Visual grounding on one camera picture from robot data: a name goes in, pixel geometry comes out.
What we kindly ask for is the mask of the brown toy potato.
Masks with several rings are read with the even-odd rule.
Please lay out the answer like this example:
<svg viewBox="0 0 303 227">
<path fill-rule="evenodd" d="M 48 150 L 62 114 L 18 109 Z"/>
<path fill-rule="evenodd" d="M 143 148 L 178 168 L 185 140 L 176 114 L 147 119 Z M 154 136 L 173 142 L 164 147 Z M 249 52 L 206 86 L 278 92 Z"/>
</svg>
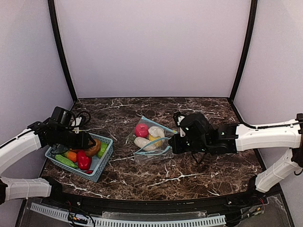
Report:
<svg viewBox="0 0 303 227">
<path fill-rule="evenodd" d="M 85 155 L 87 157 L 93 157 L 94 155 L 96 155 L 99 151 L 100 151 L 100 148 L 101 148 L 101 141 L 98 140 L 98 139 L 94 139 L 95 141 L 95 146 L 87 149 L 87 150 L 84 150 L 85 151 Z"/>
</svg>

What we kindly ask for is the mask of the small clear zip bag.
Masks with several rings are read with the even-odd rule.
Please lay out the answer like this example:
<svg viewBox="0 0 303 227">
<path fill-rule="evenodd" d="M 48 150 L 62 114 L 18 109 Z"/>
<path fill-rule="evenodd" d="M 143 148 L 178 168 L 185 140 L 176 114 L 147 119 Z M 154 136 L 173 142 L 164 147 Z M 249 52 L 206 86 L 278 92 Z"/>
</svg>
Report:
<svg viewBox="0 0 303 227">
<path fill-rule="evenodd" d="M 172 153 L 172 148 L 168 144 L 169 138 L 164 137 L 160 139 L 163 140 L 163 145 L 157 148 L 156 150 L 144 151 L 139 148 L 136 152 L 134 152 L 135 162 L 140 165 L 143 165 L 173 158 L 174 154 Z"/>
</svg>

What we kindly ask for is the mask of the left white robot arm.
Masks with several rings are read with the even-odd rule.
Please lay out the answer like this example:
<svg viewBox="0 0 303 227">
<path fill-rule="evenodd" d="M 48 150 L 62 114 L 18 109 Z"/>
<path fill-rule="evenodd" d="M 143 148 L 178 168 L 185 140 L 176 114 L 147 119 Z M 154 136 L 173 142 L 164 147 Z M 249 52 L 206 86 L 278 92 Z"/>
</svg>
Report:
<svg viewBox="0 0 303 227">
<path fill-rule="evenodd" d="M 88 149 L 96 142 L 80 131 L 91 120 L 87 111 L 79 114 L 55 107 L 51 117 L 27 126 L 19 135 L 0 147 L 0 171 L 3 173 L 26 155 L 46 146 L 62 145 L 71 149 Z M 51 177 L 37 179 L 0 178 L 0 202 L 33 197 L 54 197 L 62 193 L 62 185 Z"/>
</svg>

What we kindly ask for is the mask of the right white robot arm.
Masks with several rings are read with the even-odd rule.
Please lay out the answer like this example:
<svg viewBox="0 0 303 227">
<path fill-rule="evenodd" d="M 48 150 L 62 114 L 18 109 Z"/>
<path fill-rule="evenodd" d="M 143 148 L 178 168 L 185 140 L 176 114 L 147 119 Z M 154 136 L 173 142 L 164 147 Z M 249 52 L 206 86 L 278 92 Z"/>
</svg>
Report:
<svg viewBox="0 0 303 227">
<path fill-rule="evenodd" d="M 252 189 L 268 192 L 274 185 L 303 167 L 303 115 L 268 125 L 245 122 L 214 129 L 201 113 L 173 116 L 180 132 L 169 139 L 174 154 L 185 152 L 222 155 L 257 148 L 286 148 L 285 154 L 252 178 Z"/>
</svg>

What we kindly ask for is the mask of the large red toy apple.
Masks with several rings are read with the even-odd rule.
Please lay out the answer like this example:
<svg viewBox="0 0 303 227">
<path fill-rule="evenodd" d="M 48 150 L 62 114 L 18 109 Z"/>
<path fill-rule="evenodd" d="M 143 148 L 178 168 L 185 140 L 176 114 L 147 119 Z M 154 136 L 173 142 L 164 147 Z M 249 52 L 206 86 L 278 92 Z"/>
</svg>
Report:
<svg viewBox="0 0 303 227">
<path fill-rule="evenodd" d="M 148 126 L 145 123 L 139 123 L 134 129 L 136 137 L 146 138 L 149 135 Z"/>
</svg>

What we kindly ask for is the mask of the orange toy carrot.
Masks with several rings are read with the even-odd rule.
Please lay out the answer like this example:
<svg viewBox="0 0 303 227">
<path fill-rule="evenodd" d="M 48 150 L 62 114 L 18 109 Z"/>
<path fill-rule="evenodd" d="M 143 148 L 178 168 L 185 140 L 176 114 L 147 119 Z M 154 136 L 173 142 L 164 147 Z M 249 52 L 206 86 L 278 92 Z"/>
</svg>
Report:
<svg viewBox="0 0 303 227">
<path fill-rule="evenodd" d="M 62 156 L 64 156 L 65 158 L 69 159 L 73 163 L 77 162 L 77 153 L 75 153 L 73 151 L 66 151 L 66 152 L 64 152 L 62 154 Z"/>
</svg>

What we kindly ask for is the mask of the light blue plastic basket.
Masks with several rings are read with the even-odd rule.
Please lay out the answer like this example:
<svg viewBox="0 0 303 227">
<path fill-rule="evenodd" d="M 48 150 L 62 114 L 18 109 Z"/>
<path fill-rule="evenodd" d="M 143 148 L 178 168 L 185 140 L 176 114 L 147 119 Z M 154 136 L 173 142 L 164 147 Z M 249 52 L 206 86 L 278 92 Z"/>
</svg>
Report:
<svg viewBox="0 0 303 227">
<path fill-rule="evenodd" d="M 66 164 L 63 164 L 55 159 L 55 155 L 61 154 L 67 150 L 67 148 L 65 148 L 63 145 L 58 145 L 55 148 L 50 147 L 46 151 L 45 156 L 49 160 L 51 160 L 52 163 L 55 164 L 56 166 L 96 183 L 99 180 L 105 166 L 107 165 L 107 163 L 113 153 L 113 140 L 110 138 L 107 138 L 107 137 L 96 135 L 94 133 L 89 133 L 89 134 L 93 139 L 98 139 L 101 142 L 104 142 L 105 144 L 107 144 L 107 149 L 105 150 L 105 153 L 103 154 L 103 156 L 101 158 L 98 158 L 96 155 L 92 157 L 92 164 L 89 169 L 92 171 L 91 174 L 88 174 L 85 171 L 80 170 L 79 168 L 73 168 L 73 167 L 67 166 Z"/>
</svg>

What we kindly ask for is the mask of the yellow toy potato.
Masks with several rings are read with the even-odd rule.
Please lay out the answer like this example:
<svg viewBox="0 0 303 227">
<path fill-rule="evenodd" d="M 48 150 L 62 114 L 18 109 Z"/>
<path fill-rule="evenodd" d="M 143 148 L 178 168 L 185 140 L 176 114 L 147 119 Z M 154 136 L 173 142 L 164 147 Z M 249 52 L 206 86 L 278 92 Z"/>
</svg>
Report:
<svg viewBox="0 0 303 227">
<path fill-rule="evenodd" d="M 163 140 L 160 139 L 160 137 L 154 137 L 149 134 L 148 139 L 153 142 L 153 145 L 157 148 L 161 147 L 163 145 Z"/>
</svg>

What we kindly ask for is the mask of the large clear zip bag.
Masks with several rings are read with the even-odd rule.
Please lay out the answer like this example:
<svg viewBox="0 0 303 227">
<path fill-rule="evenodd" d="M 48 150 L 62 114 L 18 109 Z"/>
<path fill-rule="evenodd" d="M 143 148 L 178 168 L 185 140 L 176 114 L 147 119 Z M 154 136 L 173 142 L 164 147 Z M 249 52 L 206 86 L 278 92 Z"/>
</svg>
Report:
<svg viewBox="0 0 303 227">
<path fill-rule="evenodd" d="M 176 133 L 175 130 L 142 117 L 128 135 L 127 142 L 133 143 L 138 148 L 136 155 L 160 156 L 171 149 L 168 141 Z"/>
</svg>

